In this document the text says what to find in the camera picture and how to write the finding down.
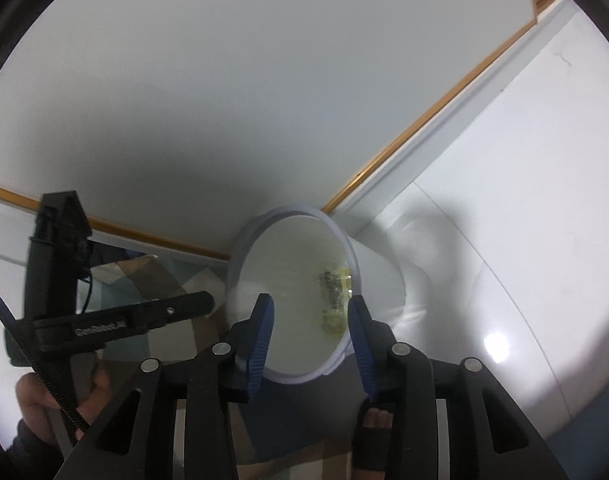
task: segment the white baseboard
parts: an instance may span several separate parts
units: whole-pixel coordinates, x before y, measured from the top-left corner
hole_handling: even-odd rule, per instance
[[[558,0],[538,23],[422,127],[333,212],[354,236],[431,165],[579,11]]]

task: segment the white bucket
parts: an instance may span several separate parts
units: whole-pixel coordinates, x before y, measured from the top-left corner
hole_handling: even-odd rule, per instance
[[[353,352],[336,309],[351,294],[362,294],[373,318],[389,324],[405,303],[404,280],[392,263],[306,205],[273,209],[238,237],[227,278],[230,325],[251,315],[261,292],[271,294],[276,309],[265,377],[283,384],[328,375]]]

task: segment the black sleeve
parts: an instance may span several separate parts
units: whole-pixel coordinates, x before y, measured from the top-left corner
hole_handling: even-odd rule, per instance
[[[53,480],[64,461],[60,449],[42,442],[24,420],[18,423],[18,436],[13,439],[7,456],[22,480]]]

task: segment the thin black wire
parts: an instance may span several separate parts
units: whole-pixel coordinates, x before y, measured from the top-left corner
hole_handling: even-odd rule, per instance
[[[89,277],[89,291],[87,292],[87,299],[84,300],[84,305],[82,306],[81,314],[84,314],[87,311],[87,307],[89,306],[89,300],[91,299],[91,291],[93,290],[93,276]]]
[[[69,402],[65,396],[63,396],[58,389],[54,378],[51,376],[49,371],[46,369],[44,362],[37,352],[31,347],[31,345],[25,340],[24,334],[20,330],[18,321],[13,317],[13,314],[9,310],[9,307],[4,303],[0,297],[0,321],[4,327],[8,330],[9,334],[15,341],[16,345],[24,355],[25,359],[34,369],[34,372],[40,378],[48,392],[56,400],[62,412],[71,419],[72,423],[80,431],[87,431],[89,425],[86,420],[78,413],[75,406]]]

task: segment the silver screw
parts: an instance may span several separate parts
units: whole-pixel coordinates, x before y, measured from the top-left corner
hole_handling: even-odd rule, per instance
[[[464,367],[470,372],[479,372],[482,370],[482,363],[473,357],[469,357],[464,362]]]
[[[411,347],[406,343],[396,343],[391,347],[391,351],[396,355],[408,355],[411,353]]]
[[[226,355],[231,351],[231,346],[228,343],[216,343],[211,350],[216,355]]]
[[[160,362],[157,359],[149,358],[140,363],[140,370],[147,373],[154,372],[158,366],[160,366]]]

